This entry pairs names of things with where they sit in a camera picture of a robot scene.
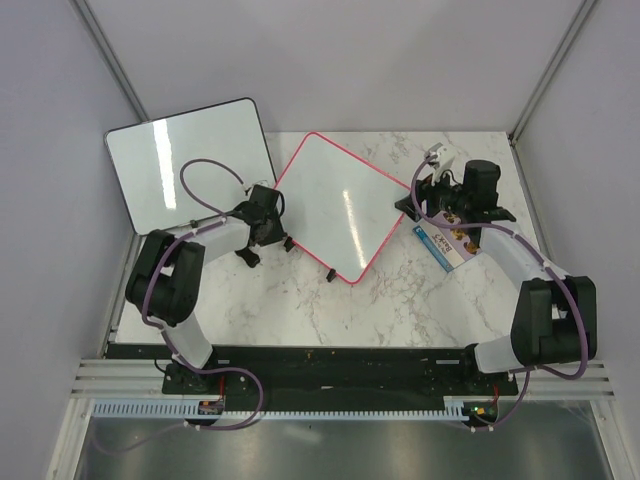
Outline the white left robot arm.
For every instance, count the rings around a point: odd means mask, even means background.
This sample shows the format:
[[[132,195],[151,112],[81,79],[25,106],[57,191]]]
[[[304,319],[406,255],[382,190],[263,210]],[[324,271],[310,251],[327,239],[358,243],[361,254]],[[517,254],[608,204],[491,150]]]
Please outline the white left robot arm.
[[[151,231],[125,288],[144,324],[158,330],[172,358],[186,368],[185,382],[208,393],[219,382],[214,348],[196,318],[204,267],[229,253],[255,267],[255,247],[298,247],[346,283],[357,283],[397,229],[402,183],[337,186],[305,193],[283,185],[250,188],[247,199],[218,211],[210,223],[178,236]]]

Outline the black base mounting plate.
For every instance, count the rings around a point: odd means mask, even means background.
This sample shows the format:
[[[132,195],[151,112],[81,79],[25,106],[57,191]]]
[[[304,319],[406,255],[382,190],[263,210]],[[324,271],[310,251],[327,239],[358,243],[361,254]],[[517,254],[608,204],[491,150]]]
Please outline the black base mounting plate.
[[[483,374],[461,348],[217,347],[197,374],[171,362],[166,395],[221,395],[229,412],[437,411],[448,397],[513,396],[505,373]]]

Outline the black framed whiteboard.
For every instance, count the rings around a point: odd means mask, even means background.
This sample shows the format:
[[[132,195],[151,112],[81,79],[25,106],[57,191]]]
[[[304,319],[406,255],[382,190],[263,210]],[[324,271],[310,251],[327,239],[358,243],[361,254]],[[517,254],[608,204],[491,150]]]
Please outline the black framed whiteboard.
[[[134,232],[229,211],[275,170],[256,103],[241,98],[112,130],[105,144]]]

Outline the pink framed whiteboard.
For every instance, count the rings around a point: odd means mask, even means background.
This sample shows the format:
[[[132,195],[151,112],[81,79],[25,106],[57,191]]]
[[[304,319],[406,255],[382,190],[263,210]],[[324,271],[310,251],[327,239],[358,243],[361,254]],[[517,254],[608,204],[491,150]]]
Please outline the pink framed whiteboard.
[[[275,189],[295,243],[347,284],[359,283],[396,231],[404,213],[394,203],[409,187],[328,137],[307,133]]]

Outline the dog picture book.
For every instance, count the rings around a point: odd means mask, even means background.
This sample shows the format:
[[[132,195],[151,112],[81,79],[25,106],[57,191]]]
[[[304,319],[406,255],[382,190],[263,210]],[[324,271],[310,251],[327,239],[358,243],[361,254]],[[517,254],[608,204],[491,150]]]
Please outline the dog picture book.
[[[431,223],[421,222],[412,231],[447,273],[481,252],[459,228],[441,229]]]

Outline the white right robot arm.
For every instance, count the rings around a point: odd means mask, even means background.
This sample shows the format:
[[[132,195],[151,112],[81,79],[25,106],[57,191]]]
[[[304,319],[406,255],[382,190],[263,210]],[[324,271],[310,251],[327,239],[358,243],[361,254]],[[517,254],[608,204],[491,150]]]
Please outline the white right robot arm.
[[[460,386],[477,394],[493,383],[494,373],[533,369],[564,380],[581,378],[597,350],[594,283],[551,262],[522,234],[516,217],[499,206],[497,164],[472,160],[462,183],[455,184],[448,164],[432,156],[423,163],[434,171],[411,181],[418,215],[429,223],[441,212],[457,216],[457,228],[469,234],[518,290],[510,332],[465,348],[457,371]]]

